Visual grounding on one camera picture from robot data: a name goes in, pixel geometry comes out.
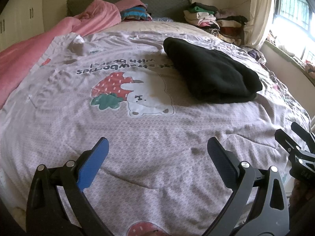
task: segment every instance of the bedspread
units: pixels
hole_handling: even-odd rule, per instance
[[[16,43],[2,51],[0,53],[0,109],[10,93],[47,50],[54,37],[70,32],[86,36],[114,26],[120,21],[120,13],[115,5],[94,0],[83,13],[75,17],[67,17],[50,31]]]
[[[164,52],[169,36],[226,53],[258,74],[262,91],[246,103],[198,102]],[[163,236],[202,235],[231,194],[207,154],[209,138],[239,160],[277,166],[282,175],[288,155],[275,131],[284,129],[304,147],[290,125],[309,129],[306,111],[244,50],[217,38],[148,31],[82,39],[71,33],[54,39],[47,58],[0,111],[0,167],[23,209],[39,164],[76,160],[103,136],[110,151],[84,193],[108,228],[116,236],[152,228]]]

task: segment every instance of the gray headboard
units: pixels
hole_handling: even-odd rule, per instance
[[[103,0],[116,3],[120,0]],[[185,22],[183,11],[192,0],[141,0],[148,5],[148,12],[153,18],[169,17],[174,21]],[[80,14],[93,0],[67,0],[67,16]]]

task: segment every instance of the white curtain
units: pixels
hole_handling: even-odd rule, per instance
[[[314,118],[312,119],[312,122],[311,122],[311,132],[315,133],[315,116],[314,116]]]
[[[274,0],[251,0],[250,19],[244,27],[245,46],[260,49],[273,20]]]

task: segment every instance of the window sill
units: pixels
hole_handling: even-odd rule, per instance
[[[280,50],[277,46],[273,45],[271,42],[269,41],[265,41],[265,44],[271,48],[274,52],[276,52],[279,56],[281,56],[283,59],[285,59],[286,61],[290,62],[292,65],[294,65],[297,69],[299,69],[309,80],[310,82],[314,85],[315,87],[315,79],[313,79],[306,71],[305,69],[302,67],[302,65],[300,65],[298,62],[296,62],[294,60],[294,58],[290,57],[288,54],[286,54],[284,51]]]

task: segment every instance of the cabinet door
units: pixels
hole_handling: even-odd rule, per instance
[[[0,38],[2,50],[19,41],[18,34],[16,32],[17,15],[14,4],[14,0],[9,0],[0,16],[0,32],[2,32]]]
[[[18,14],[17,32],[19,36],[19,41],[24,41],[32,37],[31,29],[32,10],[30,0],[16,0],[15,6]]]
[[[6,38],[5,38],[5,25],[3,26],[4,21],[4,13],[2,12],[0,15],[0,52],[5,49],[6,46]]]
[[[31,9],[31,33],[32,36],[44,32],[43,0],[29,0]]]

